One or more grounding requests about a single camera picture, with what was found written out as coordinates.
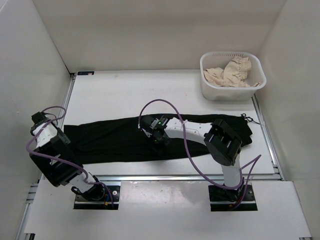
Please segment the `black trousers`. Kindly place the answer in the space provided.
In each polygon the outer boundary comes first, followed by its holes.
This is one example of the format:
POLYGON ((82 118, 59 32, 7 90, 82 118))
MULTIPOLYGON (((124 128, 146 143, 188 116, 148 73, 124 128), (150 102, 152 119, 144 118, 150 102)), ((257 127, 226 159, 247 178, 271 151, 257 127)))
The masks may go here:
MULTIPOLYGON (((224 120, 241 138, 241 147, 251 144, 252 130, 244 116, 225 114, 182 114, 183 120, 213 123, 224 120)), ((82 164, 112 162, 147 162, 187 158, 182 139, 172 139, 165 148, 151 147, 138 128, 138 116, 96 121, 81 125, 64 125, 69 147, 82 164)), ((200 143, 187 141, 191 157, 209 154, 200 143)))

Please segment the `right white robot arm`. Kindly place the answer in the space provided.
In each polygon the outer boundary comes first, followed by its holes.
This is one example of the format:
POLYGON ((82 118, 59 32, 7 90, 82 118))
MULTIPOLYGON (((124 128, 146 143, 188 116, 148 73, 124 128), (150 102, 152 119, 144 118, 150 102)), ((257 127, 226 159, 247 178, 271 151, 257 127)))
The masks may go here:
POLYGON ((153 118, 150 115, 138 119, 138 129, 156 146, 167 146, 170 140, 182 139, 184 148, 193 168, 203 179, 211 183, 216 201, 236 202, 245 193, 244 178, 240 167, 242 140, 222 119, 198 123, 177 117, 153 118), (221 166, 223 183, 209 179, 196 166, 188 149, 187 141, 206 147, 213 160, 221 166))

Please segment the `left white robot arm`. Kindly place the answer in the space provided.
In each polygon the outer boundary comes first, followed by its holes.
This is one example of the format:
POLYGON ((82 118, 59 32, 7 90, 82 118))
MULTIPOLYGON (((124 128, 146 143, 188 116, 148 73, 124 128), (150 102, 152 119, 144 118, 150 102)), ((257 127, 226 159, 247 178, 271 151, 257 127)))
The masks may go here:
POLYGON ((84 169, 69 138, 49 118, 34 120, 30 133, 29 157, 54 187, 71 185, 71 191, 87 201, 102 201, 110 194, 107 186, 84 169))

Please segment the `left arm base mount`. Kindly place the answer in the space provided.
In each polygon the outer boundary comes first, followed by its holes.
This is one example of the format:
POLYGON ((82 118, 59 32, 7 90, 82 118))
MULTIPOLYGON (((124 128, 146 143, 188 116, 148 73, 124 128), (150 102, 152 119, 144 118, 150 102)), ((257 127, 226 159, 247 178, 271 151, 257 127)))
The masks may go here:
POLYGON ((107 190, 103 190, 97 199, 87 200, 83 196, 76 194, 73 203, 74 210, 118 210, 121 196, 121 183, 108 182, 107 190))

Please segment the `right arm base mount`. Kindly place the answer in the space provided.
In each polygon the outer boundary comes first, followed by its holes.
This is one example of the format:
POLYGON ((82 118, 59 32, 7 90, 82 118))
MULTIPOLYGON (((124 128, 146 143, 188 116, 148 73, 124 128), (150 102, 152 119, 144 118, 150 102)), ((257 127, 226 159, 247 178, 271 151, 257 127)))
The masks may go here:
POLYGON ((227 190, 215 185, 209 185, 208 194, 212 212, 248 212, 258 210, 251 184, 243 185, 240 190, 227 190))

